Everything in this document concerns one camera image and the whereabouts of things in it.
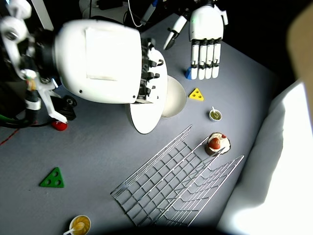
red wire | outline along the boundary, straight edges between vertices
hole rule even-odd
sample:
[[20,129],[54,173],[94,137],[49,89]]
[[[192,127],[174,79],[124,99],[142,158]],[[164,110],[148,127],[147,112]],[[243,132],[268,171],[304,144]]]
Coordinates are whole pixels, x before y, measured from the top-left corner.
[[19,131],[19,129],[16,129],[15,131],[13,131],[13,133],[11,135],[9,135],[8,138],[6,138],[4,141],[2,141],[0,143],[0,146],[3,145],[5,142],[7,142],[9,139],[11,139],[18,131]]

cupcake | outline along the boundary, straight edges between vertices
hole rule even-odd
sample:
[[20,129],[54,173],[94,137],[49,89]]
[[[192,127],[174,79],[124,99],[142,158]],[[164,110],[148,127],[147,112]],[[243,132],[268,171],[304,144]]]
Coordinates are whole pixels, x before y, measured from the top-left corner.
[[215,132],[212,133],[205,145],[205,151],[209,156],[214,155],[216,152],[220,152],[220,154],[227,153],[230,150],[230,141],[226,137],[226,135]]

green triangle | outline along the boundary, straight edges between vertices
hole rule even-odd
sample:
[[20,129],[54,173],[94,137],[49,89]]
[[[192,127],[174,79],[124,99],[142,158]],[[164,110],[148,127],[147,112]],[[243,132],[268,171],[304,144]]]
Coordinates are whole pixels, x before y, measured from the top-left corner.
[[40,186],[50,188],[64,188],[60,169],[58,167],[54,168],[53,171],[41,182]]

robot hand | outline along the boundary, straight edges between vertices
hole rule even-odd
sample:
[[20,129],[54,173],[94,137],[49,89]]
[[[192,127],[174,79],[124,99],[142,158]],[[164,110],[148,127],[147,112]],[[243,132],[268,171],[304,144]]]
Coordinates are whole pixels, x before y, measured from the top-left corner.
[[[216,5],[206,3],[194,10],[190,17],[189,37],[192,42],[191,78],[200,80],[219,74],[221,55],[221,40],[224,25],[228,24],[226,11],[221,11]],[[186,24],[188,15],[184,14],[176,21],[163,49],[169,49],[175,38]]]

metal dish rack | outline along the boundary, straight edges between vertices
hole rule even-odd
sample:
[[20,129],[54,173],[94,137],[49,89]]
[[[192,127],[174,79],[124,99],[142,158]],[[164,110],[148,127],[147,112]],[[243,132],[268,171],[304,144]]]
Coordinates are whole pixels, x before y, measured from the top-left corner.
[[216,194],[244,155],[211,169],[215,157],[201,159],[185,142],[190,125],[111,195],[136,226],[189,226]]

